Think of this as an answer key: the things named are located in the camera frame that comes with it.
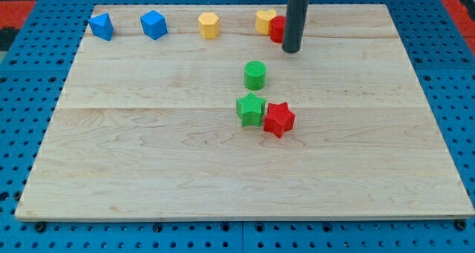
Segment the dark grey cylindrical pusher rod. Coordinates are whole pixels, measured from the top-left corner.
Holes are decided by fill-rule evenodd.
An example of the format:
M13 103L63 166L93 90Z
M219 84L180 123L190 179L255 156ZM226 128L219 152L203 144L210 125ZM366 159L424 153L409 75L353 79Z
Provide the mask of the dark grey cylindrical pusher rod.
M301 49L309 0L287 0L282 49L297 53Z

